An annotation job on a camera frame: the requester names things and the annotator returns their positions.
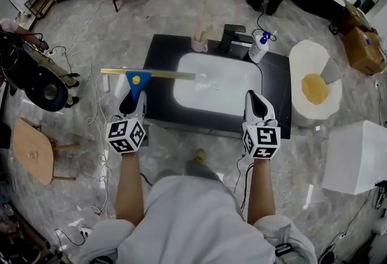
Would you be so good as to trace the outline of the white sink basin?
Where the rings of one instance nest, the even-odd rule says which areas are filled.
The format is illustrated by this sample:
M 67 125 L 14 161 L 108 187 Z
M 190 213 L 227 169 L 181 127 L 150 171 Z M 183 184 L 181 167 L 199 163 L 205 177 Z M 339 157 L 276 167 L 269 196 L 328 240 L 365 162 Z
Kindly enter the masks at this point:
M 185 108 L 243 116 L 247 91 L 262 92 L 261 69 L 240 59 L 188 53 L 177 71 L 195 74 L 174 83 L 174 98 Z

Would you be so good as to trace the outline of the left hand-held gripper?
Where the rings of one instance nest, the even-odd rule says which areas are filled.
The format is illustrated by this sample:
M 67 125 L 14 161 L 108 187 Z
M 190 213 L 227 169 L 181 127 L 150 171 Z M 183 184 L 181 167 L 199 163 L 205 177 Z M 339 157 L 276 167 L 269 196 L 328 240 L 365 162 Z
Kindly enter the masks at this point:
M 136 117 L 115 115 L 106 125 L 105 140 L 117 153 L 134 153 L 141 147 L 149 146 L 149 126 L 144 124 L 146 105 L 146 93 L 141 92 L 135 110 L 130 90 L 122 100 L 119 111 L 123 115 L 129 115 L 135 111 Z

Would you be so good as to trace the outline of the person's grey trouser leg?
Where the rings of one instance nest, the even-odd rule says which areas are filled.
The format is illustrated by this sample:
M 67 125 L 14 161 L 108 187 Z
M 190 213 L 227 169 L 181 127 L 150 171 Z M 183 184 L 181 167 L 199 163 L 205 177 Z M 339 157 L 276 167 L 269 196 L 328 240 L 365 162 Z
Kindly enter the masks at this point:
M 185 175 L 196 176 L 199 178 L 222 182 L 219 176 L 214 171 L 212 171 L 207 165 L 202 164 L 194 159 L 186 162 Z

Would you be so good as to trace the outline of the white box cabinet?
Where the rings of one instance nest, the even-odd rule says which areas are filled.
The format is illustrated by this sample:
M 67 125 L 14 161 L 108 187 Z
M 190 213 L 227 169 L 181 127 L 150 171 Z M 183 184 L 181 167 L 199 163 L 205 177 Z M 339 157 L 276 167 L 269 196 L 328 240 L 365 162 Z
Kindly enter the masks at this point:
M 387 181 L 387 127 L 368 120 L 329 133 L 322 187 L 358 195 Z

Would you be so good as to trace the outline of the person's left forearm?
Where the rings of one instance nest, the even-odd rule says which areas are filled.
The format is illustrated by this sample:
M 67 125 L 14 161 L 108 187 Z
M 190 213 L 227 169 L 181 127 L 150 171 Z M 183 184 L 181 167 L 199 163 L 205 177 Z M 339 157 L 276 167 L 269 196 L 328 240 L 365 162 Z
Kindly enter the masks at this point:
M 116 218 L 137 226 L 144 218 L 143 189 L 138 153 L 122 155 L 115 203 Z

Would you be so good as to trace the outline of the person's right forearm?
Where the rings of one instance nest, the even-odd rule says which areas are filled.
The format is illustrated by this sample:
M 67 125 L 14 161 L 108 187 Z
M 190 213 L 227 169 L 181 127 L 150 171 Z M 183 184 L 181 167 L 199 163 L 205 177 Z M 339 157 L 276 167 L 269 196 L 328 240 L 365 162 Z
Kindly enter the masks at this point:
M 247 222 L 254 225 L 266 216 L 275 215 L 272 176 L 269 159 L 255 159 L 247 212 Z

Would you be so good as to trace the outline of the round wooden stool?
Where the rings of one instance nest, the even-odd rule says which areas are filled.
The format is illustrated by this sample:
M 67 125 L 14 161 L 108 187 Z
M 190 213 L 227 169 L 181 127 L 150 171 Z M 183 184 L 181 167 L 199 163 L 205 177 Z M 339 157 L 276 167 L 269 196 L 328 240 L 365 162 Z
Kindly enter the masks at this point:
M 59 145 L 41 132 L 39 126 L 17 118 L 12 139 L 15 159 L 40 184 L 49 185 L 54 180 L 75 181 L 75 177 L 56 176 L 54 174 L 54 153 L 58 150 L 78 148 L 78 144 Z

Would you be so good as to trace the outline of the blue squeegee with long blade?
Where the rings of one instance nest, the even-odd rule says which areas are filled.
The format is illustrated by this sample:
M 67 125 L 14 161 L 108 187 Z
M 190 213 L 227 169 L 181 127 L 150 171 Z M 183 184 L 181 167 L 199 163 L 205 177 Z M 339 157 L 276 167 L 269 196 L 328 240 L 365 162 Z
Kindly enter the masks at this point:
M 196 74 L 177 71 L 163 71 L 155 69 L 124 69 L 124 68 L 102 68 L 101 74 L 125 75 L 130 86 L 132 101 L 137 105 L 142 90 L 152 77 L 162 79 L 194 80 Z

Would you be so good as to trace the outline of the black faucet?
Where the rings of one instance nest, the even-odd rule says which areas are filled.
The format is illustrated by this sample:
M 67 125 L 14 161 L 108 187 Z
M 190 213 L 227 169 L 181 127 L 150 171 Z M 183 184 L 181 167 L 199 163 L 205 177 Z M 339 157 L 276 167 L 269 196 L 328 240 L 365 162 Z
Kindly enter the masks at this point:
M 227 54 L 230 51 L 232 42 L 246 43 L 250 46 L 253 43 L 253 37 L 246 35 L 246 28 L 243 25 L 225 24 L 218 47 L 219 51 Z

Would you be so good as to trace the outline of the open cardboard box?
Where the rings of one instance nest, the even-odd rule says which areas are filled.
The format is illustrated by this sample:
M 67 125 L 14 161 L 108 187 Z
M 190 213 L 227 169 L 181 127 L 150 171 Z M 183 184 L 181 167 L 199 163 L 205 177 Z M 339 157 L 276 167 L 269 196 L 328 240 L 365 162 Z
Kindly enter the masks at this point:
M 347 0 L 343 0 L 345 8 L 342 15 L 341 32 L 348 34 L 353 28 L 357 27 L 363 32 L 372 32 L 372 27 L 368 23 L 365 15 Z

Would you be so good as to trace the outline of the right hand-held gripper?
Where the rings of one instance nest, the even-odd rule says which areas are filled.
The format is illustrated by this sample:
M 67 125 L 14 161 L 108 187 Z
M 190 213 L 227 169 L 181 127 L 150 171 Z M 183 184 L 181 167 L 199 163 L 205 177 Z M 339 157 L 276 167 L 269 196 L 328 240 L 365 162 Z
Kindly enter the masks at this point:
M 262 121 L 253 122 L 253 113 Z M 252 159 L 272 159 L 281 145 L 281 128 L 273 105 L 263 95 L 249 90 L 245 97 L 244 119 L 242 142 L 247 155 Z

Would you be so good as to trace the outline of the person's white shirt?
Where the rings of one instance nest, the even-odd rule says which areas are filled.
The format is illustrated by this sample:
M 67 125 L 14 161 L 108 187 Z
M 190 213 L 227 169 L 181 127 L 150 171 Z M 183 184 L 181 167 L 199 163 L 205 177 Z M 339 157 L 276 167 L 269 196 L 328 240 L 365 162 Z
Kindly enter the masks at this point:
M 293 252 L 276 257 L 290 243 Z M 160 179 L 137 225 L 101 221 L 79 254 L 79 264 L 317 264 L 314 246 L 286 216 L 248 224 L 222 183 L 194 176 Z

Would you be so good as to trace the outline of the beige cup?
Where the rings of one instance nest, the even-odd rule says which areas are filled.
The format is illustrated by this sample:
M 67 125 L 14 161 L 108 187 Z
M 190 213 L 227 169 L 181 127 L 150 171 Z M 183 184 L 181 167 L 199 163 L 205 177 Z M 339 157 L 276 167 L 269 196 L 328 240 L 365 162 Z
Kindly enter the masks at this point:
M 194 37 L 192 37 L 191 48 L 198 53 L 208 52 L 208 39 L 196 40 Z

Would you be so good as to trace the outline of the large cardboard box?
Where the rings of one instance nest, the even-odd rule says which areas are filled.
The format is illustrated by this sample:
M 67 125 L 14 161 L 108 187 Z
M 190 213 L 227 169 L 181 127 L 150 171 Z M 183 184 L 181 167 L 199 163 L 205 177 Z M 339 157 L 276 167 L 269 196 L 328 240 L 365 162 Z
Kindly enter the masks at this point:
M 383 72 L 386 69 L 387 58 L 384 58 L 380 50 L 377 34 L 364 32 L 358 27 L 354 27 L 344 35 L 343 44 L 352 68 L 368 76 Z

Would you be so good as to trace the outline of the white spray bottle blue trigger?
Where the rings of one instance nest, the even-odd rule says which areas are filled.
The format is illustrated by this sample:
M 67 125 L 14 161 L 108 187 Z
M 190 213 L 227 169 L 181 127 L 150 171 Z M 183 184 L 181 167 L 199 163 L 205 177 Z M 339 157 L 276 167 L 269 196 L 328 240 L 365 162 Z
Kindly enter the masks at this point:
M 261 34 L 258 34 L 258 30 L 255 30 L 252 32 L 252 38 L 253 42 L 248 55 L 250 60 L 257 65 L 268 52 L 268 43 L 276 40 L 276 31 L 272 34 L 264 30 L 261 31 Z

